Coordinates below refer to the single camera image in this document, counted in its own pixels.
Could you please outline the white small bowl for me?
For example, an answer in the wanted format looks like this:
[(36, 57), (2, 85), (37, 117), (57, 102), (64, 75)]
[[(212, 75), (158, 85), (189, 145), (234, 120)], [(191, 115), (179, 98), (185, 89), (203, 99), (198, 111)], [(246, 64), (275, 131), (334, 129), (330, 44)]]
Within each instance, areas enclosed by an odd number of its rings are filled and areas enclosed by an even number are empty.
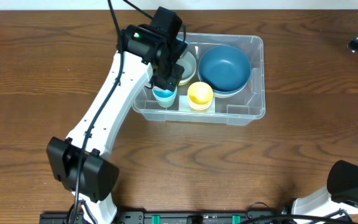
[(189, 77), (191, 77), (191, 79), (194, 77), (196, 73), (196, 69), (195, 68), (185, 68), (181, 80), (187, 79)]

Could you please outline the light blue cup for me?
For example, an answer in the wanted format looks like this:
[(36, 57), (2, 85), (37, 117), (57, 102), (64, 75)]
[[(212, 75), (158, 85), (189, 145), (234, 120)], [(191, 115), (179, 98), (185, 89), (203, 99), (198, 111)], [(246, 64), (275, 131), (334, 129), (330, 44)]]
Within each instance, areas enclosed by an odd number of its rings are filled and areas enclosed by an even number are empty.
[(177, 89), (175, 89), (174, 91), (153, 89), (152, 93), (156, 100), (170, 101), (176, 97)]

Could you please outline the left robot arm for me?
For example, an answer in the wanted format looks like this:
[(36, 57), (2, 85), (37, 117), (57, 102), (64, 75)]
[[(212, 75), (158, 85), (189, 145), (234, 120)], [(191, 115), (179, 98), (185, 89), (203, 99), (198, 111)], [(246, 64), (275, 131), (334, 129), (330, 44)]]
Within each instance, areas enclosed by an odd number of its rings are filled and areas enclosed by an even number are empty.
[(117, 133), (145, 88), (175, 91), (184, 68), (177, 60), (188, 46), (177, 37), (183, 22), (159, 7), (150, 24), (117, 29), (117, 52), (90, 108), (65, 139), (51, 138), (46, 152), (53, 176), (71, 191), (74, 203), (65, 223), (77, 220), (78, 207), (88, 223), (112, 223), (117, 208), (112, 189), (119, 169), (109, 162)]

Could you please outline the pink cup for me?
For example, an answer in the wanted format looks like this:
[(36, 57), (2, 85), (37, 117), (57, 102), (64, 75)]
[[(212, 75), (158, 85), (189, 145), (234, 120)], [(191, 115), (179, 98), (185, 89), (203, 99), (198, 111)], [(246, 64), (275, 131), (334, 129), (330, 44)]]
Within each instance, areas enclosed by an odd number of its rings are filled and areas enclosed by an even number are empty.
[(193, 108), (203, 108), (203, 107), (209, 107), (212, 105), (212, 101), (206, 103), (206, 104), (203, 104), (203, 105), (200, 105), (200, 104), (197, 104), (197, 103), (194, 103), (192, 101), (188, 101), (188, 104), (189, 104), (189, 107), (193, 107)]

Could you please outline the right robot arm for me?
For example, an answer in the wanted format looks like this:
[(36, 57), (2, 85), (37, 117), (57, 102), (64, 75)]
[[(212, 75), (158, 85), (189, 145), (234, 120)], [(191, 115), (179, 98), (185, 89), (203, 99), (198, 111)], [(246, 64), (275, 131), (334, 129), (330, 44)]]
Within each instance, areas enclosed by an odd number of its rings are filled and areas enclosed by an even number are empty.
[(337, 161), (331, 168), (326, 186), (304, 198), (294, 200), (292, 215), (333, 217), (343, 210), (358, 214), (358, 166)]

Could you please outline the dark blue bowl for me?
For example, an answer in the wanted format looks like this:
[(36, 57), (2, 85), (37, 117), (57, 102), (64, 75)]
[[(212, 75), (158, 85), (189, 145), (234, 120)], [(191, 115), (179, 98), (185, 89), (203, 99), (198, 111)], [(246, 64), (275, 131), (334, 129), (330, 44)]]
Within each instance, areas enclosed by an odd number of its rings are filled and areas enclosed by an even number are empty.
[(251, 63), (240, 49), (220, 45), (207, 50), (199, 61), (198, 74), (251, 75)]
[(199, 74), (200, 81), (207, 83), (213, 90), (217, 91), (234, 91), (244, 84), (248, 84), (250, 75), (225, 75), (222, 73), (217, 74)]

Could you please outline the light grey small bowl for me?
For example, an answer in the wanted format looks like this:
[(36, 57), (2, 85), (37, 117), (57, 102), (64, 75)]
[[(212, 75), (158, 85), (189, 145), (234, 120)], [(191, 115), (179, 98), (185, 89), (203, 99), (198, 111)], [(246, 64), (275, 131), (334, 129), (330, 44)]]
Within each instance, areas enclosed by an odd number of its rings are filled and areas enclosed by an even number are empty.
[(184, 68), (181, 81), (189, 80), (196, 72), (196, 59), (191, 52), (187, 52), (182, 58), (178, 59), (177, 65)]

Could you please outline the yellow small bowl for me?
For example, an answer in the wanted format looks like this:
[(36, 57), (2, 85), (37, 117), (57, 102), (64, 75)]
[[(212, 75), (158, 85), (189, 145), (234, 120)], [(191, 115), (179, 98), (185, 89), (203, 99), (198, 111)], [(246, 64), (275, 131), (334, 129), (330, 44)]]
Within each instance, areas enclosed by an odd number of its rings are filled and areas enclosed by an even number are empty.
[(178, 85), (179, 86), (186, 85), (190, 80), (191, 80), (191, 77), (181, 80)]

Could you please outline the yellow cup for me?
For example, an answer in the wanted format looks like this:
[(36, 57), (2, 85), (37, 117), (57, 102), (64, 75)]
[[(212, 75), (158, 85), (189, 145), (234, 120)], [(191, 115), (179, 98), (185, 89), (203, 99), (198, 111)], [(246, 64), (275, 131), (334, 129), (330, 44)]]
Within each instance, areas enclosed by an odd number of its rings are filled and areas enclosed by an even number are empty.
[(203, 108), (193, 108), (193, 107), (190, 107), (190, 110), (191, 111), (196, 111), (196, 112), (206, 112), (208, 113), (208, 111), (211, 109), (211, 106), (209, 107), (203, 107)]
[(213, 89), (205, 82), (195, 82), (188, 88), (188, 99), (196, 105), (207, 105), (213, 100)]

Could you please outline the beige large bowl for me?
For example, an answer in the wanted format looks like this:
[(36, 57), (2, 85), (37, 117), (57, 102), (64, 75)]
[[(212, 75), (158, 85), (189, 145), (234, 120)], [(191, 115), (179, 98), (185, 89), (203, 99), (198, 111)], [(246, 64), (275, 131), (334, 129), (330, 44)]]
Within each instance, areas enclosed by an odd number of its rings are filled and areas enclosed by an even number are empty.
[(216, 98), (229, 98), (232, 97), (234, 95), (236, 95), (237, 93), (241, 92), (247, 84), (244, 84), (243, 86), (241, 86), (240, 88), (234, 90), (234, 91), (217, 91), (217, 90), (213, 90), (214, 96)]

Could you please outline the green cup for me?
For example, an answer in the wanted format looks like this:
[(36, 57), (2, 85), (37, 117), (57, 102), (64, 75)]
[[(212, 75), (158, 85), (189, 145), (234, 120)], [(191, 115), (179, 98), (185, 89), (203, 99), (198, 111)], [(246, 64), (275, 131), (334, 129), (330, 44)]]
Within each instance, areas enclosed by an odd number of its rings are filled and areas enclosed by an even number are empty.
[(175, 97), (173, 98), (156, 98), (156, 102), (162, 108), (169, 108), (175, 102)]

